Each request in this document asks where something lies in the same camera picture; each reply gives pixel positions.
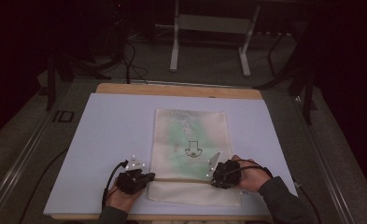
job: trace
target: white table leg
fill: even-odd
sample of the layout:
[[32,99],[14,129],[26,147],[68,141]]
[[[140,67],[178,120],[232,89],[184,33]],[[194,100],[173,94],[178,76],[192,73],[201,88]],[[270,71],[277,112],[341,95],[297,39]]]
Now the white table leg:
[[250,77],[249,64],[247,63],[247,46],[249,45],[250,38],[253,35],[253,30],[255,28],[256,19],[259,15],[260,6],[256,6],[253,13],[252,20],[250,21],[249,27],[247,28],[247,38],[242,47],[238,49],[239,58],[241,59],[242,71],[244,72],[244,77]]
[[174,46],[172,47],[171,65],[169,70],[175,72],[177,70],[177,58],[179,56],[179,0],[175,1],[175,25],[174,25]]

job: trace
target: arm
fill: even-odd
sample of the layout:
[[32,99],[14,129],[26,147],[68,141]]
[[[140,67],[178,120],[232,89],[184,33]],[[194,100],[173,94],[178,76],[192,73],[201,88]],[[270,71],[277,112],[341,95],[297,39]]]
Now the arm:
[[116,182],[108,191],[106,206],[102,209],[102,213],[97,220],[97,224],[124,224],[127,220],[132,206],[137,198],[142,194],[144,189],[138,191],[134,195],[126,194],[117,189]]
[[[238,161],[241,167],[255,165],[238,156],[233,156],[233,161]],[[258,192],[263,197],[275,224],[316,223],[305,204],[289,192],[279,176],[271,178],[263,170],[246,169],[241,173],[239,187],[250,192]]]
[[281,177],[274,177],[259,189],[274,223],[316,223],[303,202],[291,194]]

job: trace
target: wooden table edge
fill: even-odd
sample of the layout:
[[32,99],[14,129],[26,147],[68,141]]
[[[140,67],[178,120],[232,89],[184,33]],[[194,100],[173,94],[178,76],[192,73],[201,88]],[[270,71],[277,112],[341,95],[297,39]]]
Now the wooden table edge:
[[96,93],[262,100],[261,93],[257,90],[207,86],[101,83],[98,85]]
[[[95,220],[99,214],[53,214],[57,220]],[[136,221],[272,221],[271,216],[218,216],[218,215],[128,215],[127,220]]]

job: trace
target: fabric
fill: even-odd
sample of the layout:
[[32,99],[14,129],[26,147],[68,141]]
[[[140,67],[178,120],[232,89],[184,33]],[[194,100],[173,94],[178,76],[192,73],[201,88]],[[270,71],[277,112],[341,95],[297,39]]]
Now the fabric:
[[125,224],[128,214],[115,207],[105,206],[96,224]]
[[281,177],[277,176],[265,182],[260,187],[259,194],[263,196],[275,224],[317,223],[305,204],[289,192]]
[[[220,162],[233,155],[222,112],[158,109],[150,171],[156,179],[207,180],[208,160],[222,151]],[[240,206],[239,189],[216,189],[210,184],[149,184],[151,200],[212,206]]]

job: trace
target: dark background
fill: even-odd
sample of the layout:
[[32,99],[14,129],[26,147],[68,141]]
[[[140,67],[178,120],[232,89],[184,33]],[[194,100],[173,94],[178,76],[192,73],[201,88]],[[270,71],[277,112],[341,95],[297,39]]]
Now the dark background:
[[[92,59],[97,38],[103,43],[99,34],[104,34],[113,23],[110,4],[98,3],[0,1],[0,129],[39,91],[36,77],[46,69],[51,52],[63,49],[80,59]],[[174,1],[131,3],[132,25],[149,37],[155,22],[173,23]],[[236,10],[225,11],[228,2],[213,2],[211,11],[206,11],[198,1],[187,0],[181,8],[246,17],[245,1],[237,3]],[[283,7],[263,7],[256,29],[279,31],[284,15],[296,16],[289,12],[291,7],[280,10]],[[367,1],[345,1],[326,16],[318,24],[325,28],[326,41],[321,45],[321,59],[316,64],[315,84],[321,88],[367,178]]]

